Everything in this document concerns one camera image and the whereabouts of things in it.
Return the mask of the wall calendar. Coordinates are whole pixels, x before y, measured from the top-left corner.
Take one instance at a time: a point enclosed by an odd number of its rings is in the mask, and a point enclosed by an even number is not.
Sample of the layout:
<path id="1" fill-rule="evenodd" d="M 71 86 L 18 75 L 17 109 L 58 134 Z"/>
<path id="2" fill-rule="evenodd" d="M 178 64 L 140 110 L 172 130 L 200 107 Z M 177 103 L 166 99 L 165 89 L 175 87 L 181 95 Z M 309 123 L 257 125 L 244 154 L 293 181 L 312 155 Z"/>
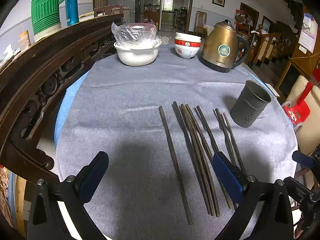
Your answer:
<path id="1" fill-rule="evenodd" d="M 311 14 L 304 13 L 303 24 L 298 40 L 298 44 L 304 49 L 302 52 L 313 53 L 316 38 L 317 38 L 318 24 Z"/>

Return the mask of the bottom white red bowl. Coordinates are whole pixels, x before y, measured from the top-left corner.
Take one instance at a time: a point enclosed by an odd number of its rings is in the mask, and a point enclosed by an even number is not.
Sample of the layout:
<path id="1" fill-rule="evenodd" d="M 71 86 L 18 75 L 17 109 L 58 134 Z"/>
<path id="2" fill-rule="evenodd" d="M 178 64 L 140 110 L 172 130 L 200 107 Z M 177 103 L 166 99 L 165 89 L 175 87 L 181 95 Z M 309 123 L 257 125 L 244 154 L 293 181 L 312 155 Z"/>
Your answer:
<path id="1" fill-rule="evenodd" d="M 199 52 L 200 47 L 188 47 L 175 44 L 175 50 L 180 57 L 184 59 L 191 59 Z"/>

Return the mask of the grey tablecloth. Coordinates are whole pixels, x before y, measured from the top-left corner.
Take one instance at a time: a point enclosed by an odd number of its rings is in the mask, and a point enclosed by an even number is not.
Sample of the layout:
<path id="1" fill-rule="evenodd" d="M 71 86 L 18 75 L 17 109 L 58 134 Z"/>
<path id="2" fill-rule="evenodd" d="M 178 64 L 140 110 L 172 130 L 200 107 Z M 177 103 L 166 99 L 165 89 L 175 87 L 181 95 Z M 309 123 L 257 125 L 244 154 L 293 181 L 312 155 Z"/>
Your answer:
<path id="1" fill-rule="evenodd" d="M 109 167 L 85 208 L 111 239 L 214 239 L 233 210 L 215 183 L 220 217 L 207 212 L 193 163 L 172 103 L 200 106 L 215 141 L 226 150 L 214 110 L 229 113 L 247 80 L 244 66 L 216 72 L 196 56 L 186 60 L 174 47 L 161 46 L 143 67 L 124 65 L 117 55 L 97 61 L 74 97 L 57 137 L 59 178 L 77 174 L 99 151 Z M 163 107 L 183 180 L 192 225 L 159 113 Z"/>

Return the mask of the green thermos jug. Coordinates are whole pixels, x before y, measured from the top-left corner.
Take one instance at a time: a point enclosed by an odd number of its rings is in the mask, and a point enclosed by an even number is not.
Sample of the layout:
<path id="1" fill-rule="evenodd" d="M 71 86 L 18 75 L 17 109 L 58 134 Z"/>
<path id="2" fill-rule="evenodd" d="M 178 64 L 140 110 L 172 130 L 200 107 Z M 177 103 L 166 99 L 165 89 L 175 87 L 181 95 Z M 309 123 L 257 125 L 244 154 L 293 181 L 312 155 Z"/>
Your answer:
<path id="1" fill-rule="evenodd" d="M 35 42 L 61 29 L 59 5 L 64 0 L 31 0 L 31 23 Z"/>

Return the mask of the wooden background chair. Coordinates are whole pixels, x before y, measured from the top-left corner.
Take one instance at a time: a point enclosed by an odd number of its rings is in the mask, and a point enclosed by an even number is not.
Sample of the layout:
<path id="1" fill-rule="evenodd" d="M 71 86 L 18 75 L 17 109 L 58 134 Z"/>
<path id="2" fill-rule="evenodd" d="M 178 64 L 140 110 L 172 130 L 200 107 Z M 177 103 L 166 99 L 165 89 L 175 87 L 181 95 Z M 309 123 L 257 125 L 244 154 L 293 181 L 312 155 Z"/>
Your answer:
<path id="1" fill-rule="evenodd" d="M 197 11 L 195 16 L 195 26 L 194 26 L 194 33 L 196 36 L 198 34 L 204 35 L 207 32 L 206 28 L 207 22 L 207 13 L 202 11 Z"/>

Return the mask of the red plastic stool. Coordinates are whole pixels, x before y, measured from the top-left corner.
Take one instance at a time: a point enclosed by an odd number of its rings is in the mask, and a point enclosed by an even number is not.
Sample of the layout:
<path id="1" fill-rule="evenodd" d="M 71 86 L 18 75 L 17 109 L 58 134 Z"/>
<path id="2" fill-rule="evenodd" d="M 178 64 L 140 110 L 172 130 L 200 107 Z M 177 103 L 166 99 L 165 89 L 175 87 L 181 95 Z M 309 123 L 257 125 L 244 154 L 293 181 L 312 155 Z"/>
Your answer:
<path id="1" fill-rule="evenodd" d="M 302 94 L 293 105 L 291 101 L 285 101 L 281 107 L 293 125 L 294 132 L 297 133 L 303 126 L 304 121 L 309 117 L 311 111 L 305 102 L 305 98 L 312 90 L 313 83 L 309 81 L 306 84 Z"/>

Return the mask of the brown chopstick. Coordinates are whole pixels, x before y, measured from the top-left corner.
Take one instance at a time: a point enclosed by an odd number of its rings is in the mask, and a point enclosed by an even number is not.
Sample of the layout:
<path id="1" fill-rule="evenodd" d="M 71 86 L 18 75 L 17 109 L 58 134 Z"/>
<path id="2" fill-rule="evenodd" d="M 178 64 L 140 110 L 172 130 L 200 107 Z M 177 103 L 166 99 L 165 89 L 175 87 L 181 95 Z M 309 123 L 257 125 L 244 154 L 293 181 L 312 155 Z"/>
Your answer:
<path id="1" fill-rule="evenodd" d="M 191 135 L 191 141 L 193 143 L 196 163 L 199 168 L 200 178 L 204 186 L 204 191 L 207 196 L 207 202 L 209 207 L 209 213 L 212 216 L 220 217 L 220 209 L 217 201 L 215 186 L 213 183 L 213 178 L 210 172 L 210 168 L 206 159 L 206 152 L 203 149 L 202 137 L 198 123 L 193 116 L 191 110 L 189 110 L 188 105 L 181 104 L 181 109 L 184 113 L 185 119 L 187 121 L 187 126 L 189 127 L 189 132 Z"/>
<path id="2" fill-rule="evenodd" d="M 183 114 L 184 114 L 185 119 L 187 121 L 187 125 L 189 127 L 191 140 L 192 140 L 192 143 L 194 146 L 196 162 L 198 164 L 200 175 L 202 177 L 203 184 L 206 189 L 211 213 L 212 213 L 212 216 L 217 217 L 218 212 L 216 210 L 216 202 L 215 202 L 215 198 L 214 198 L 214 185 L 213 185 L 213 181 L 212 181 L 212 176 L 209 171 L 209 166 L 206 161 L 206 156 L 204 155 L 201 142 L 200 142 L 199 137 L 197 135 L 197 130 L 195 128 L 194 122 L 193 122 L 186 106 L 181 104 L 181 109 L 183 111 Z"/>

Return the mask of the gold electric kettle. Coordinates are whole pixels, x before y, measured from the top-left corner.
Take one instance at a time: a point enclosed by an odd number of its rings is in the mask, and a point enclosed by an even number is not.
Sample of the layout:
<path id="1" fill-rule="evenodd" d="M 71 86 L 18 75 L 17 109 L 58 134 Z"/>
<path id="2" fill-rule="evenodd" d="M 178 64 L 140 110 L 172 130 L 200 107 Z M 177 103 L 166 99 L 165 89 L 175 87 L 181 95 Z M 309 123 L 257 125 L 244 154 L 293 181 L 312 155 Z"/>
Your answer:
<path id="1" fill-rule="evenodd" d="M 244 62 L 249 53 L 249 43 L 237 34 L 231 21 L 224 20 L 214 25 L 203 45 L 200 61 L 206 67 L 228 73 Z"/>

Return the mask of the carved dark wooden chair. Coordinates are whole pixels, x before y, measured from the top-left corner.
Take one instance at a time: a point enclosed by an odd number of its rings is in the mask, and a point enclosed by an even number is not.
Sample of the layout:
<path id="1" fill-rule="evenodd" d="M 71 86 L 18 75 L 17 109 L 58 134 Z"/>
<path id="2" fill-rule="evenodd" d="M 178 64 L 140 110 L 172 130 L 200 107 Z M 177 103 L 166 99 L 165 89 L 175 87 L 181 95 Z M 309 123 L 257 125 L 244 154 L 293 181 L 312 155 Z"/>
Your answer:
<path id="1" fill-rule="evenodd" d="M 1 69 L 1 164 L 37 182 L 58 181 L 52 157 L 38 148 L 66 90 L 113 48 L 111 25 L 121 14 L 98 16 L 43 38 Z"/>

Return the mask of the blue thermos bottle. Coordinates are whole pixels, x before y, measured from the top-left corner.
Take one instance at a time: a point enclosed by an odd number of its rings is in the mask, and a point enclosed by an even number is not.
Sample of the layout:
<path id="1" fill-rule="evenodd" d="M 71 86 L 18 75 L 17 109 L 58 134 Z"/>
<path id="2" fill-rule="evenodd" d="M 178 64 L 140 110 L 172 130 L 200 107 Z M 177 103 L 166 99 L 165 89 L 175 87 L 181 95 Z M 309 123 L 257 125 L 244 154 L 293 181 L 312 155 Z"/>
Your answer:
<path id="1" fill-rule="evenodd" d="M 67 26 L 79 22 L 78 0 L 65 0 Z"/>

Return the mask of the grey chopstick holder cup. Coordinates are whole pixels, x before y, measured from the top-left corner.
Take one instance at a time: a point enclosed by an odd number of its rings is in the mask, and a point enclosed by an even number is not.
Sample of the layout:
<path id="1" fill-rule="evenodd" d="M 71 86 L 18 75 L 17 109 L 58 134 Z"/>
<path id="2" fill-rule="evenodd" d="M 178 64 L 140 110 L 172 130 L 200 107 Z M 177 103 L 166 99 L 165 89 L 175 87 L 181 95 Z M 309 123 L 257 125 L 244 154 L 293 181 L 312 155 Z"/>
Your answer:
<path id="1" fill-rule="evenodd" d="M 247 80 L 231 109 L 231 117 L 237 125 L 248 128 L 270 102 L 271 96 L 263 87 Z"/>

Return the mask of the white pot with plastic bag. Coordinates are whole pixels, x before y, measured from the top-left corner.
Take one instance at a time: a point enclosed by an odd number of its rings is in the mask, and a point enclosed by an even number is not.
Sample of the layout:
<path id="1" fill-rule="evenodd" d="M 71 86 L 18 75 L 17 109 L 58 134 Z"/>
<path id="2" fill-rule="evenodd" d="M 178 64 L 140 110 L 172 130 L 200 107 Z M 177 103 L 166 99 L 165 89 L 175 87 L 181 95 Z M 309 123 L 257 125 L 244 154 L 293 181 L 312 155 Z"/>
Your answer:
<path id="1" fill-rule="evenodd" d="M 144 66 L 155 61 L 162 44 L 157 28 L 152 23 L 111 25 L 116 39 L 114 47 L 120 61 L 132 67 Z"/>

